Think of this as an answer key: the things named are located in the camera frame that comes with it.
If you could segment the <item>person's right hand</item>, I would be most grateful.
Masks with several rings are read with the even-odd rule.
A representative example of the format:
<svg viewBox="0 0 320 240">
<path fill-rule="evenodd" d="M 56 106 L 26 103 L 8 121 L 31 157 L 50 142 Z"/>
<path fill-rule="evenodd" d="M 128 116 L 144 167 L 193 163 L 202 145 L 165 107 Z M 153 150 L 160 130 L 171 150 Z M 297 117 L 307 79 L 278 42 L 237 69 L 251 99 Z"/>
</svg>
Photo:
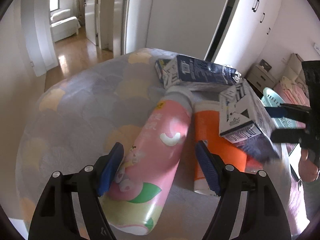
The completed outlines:
<svg viewBox="0 0 320 240">
<path fill-rule="evenodd" d="M 318 167 L 308 159 L 309 152 L 301 150 L 301 157 L 298 164 L 298 172 L 302 181 L 310 183 L 318 179 Z"/>
</svg>

